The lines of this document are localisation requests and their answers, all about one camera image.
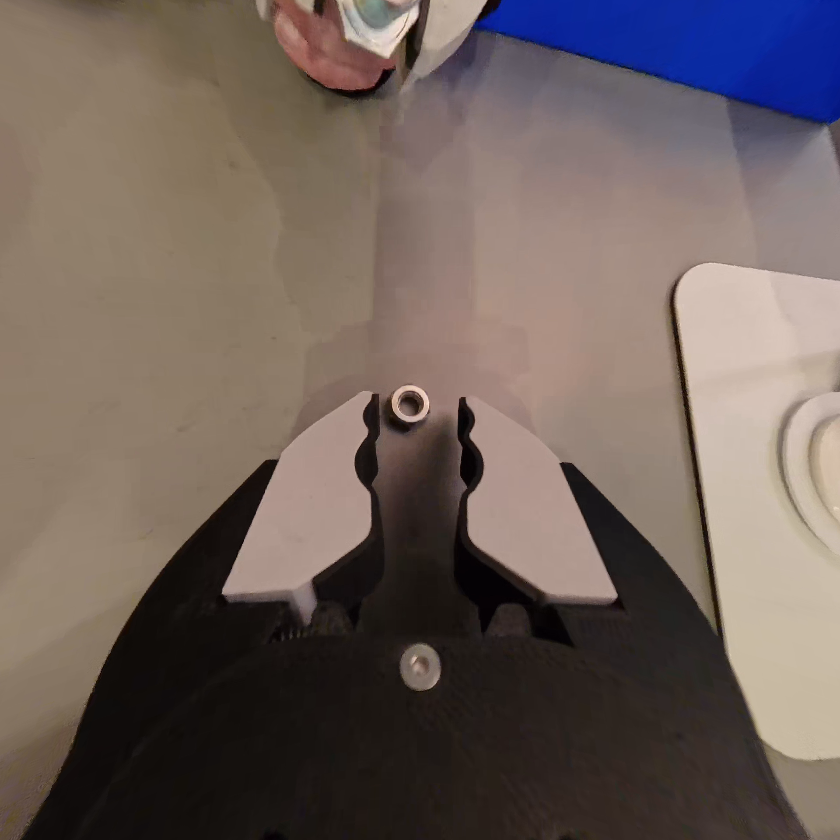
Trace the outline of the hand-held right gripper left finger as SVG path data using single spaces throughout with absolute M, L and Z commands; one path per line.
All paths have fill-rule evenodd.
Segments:
M 371 534 L 355 459 L 370 432 L 360 392 L 298 435 L 276 467 L 222 590 L 227 602 L 317 604 L 316 579 Z

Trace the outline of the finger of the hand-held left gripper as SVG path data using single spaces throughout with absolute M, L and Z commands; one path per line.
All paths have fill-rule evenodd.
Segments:
M 461 47 L 491 1 L 422 1 L 402 48 L 402 79 L 419 81 L 441 67 Z
M 277 30 L 277 27 L 306 33 L 312 22 L 335 28 L 343 32 L 341 2 L 336 1 L 255 1 L 259 18 Z

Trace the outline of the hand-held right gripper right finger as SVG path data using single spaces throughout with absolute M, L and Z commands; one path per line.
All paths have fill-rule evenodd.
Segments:
M 615 604 L 616 587 L 554 452 L 472 395 L 458 404 L 458 440 L 466 558 L 525 603 Z

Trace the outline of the silver hex bolt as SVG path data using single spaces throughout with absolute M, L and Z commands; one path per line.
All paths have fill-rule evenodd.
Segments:
M 390 59 L 419 16 L 419 2 L 337 1 L 347 41 Z

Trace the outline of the silver hex nut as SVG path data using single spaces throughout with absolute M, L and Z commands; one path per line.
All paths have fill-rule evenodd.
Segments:
M 425 390 L 413 384 L 400 385 L 388 398 L 388 412 L 394 425 L 401 429 L 422 425 L 431 408 L 431 402 Z

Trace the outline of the blue plastic bin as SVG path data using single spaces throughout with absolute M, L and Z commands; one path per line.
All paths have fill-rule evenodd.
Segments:
M 839 117 L 838 1 L 503 1 L 476 27 L 797 118 Z

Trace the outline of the grey desk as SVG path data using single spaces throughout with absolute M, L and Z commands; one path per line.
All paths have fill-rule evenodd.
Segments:
M 838 279 L 834 128 L 487 31 L 350 100 L 253 2 L 2 2 L 2 838 L 161 567 L 357 392 L 375 631 L 465 630 L 461 396 L 577 465 L 713 619 L 670 315 L 707 262 Z

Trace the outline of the person's left hand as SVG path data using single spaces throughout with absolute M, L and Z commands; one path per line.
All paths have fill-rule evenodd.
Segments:
M 321 15 L 308 14 L 294 1 L 274 2 L 271 20 L 289 61 L 330 90 L 368 91 L 396 66 L 345 40 L 334 1 L 324 3 Z

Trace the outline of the instruction sheet on stand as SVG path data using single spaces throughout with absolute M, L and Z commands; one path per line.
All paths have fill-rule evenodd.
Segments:
M 837 280 L 706 263 L 675 327 L 731 666 L 761 739 L 838 759 Z

